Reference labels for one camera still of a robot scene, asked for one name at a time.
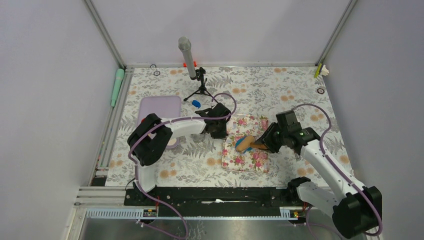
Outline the wooden rolling pin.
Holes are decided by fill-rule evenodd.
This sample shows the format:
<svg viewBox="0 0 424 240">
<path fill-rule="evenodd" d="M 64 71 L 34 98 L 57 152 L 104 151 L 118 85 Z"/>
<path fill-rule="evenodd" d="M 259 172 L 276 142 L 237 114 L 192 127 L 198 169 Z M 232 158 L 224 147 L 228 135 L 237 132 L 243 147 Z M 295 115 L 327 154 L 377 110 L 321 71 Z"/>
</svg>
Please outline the wooden rolling pin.
<svg viewBox="0 0 424 240">
<path fill-rule="evenodd" d="M 255 137 L 252 135 L 246 135 L 235 143 L 235 150 L 238 153 L 245 153 L 253 149 L 268 150 L 264 144 L 256 143 Z"/>
</svg>

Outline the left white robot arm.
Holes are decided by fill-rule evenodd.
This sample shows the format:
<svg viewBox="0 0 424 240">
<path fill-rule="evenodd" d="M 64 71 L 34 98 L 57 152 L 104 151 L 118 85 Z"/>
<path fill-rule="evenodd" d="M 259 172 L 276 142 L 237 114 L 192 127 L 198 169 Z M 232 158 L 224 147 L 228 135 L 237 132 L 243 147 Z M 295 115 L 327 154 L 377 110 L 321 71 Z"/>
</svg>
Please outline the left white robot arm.
<svg viewBox="0 0 424 240">
<path fill-rule="evenodd" d="M 227 136 L 227 122 L 233 114 L 222 103 L 198 110 L 194 116 L 160 118 L 146 116 L 130 134 L 128 158 L 135 164 L 136 199 L 144 206 L 155 200 L 156 162 L 162 157 L 170 140 L 189 135 L 210 135 L 213 139 Z"/>
</svg>

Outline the floral cutting board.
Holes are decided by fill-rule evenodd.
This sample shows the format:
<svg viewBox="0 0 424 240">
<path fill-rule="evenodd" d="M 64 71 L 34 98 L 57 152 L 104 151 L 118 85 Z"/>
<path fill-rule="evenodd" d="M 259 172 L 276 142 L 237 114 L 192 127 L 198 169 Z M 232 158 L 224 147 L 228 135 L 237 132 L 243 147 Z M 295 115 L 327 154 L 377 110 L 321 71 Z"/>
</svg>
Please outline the floral cutting board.
<svg viewBox="0 0 424 240">
<path fill-rule="evenodd" d="M 221 166 L 227 171 L 268 173 L 269 154 L 256 143 L 269 126 L 263 115 L 239 114 L 227 123 L 227 138 L 221 152 Z"/>
</svg>

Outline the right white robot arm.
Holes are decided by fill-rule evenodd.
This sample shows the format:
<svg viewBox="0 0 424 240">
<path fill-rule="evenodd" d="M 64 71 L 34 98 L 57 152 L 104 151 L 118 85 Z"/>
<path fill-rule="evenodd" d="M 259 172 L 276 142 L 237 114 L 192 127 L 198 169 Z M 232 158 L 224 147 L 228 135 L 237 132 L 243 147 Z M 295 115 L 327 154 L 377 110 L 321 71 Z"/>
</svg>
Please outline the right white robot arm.
<svg viewBox="0 0 424 240">
<path fill-rule="evenodd" d="M 323 139 L 311 127 L 303 128 L 294 111 L 276 115 L 263 135 L 255 141 L 260 150 L 278 153 L 285 146 L 308 161 L 329 186 L 330 191 L 318 187 L 307 177 L 291 180 L 287 187 L 287 201 L 293 206 L 303 202 L 318 208 L 331 217 L 335 228 L 345 238 L 369 231 L 382 230 L 382 193 L 375 186 L 367 187 L 348 173 L 329 153 Z"/>
</svg>

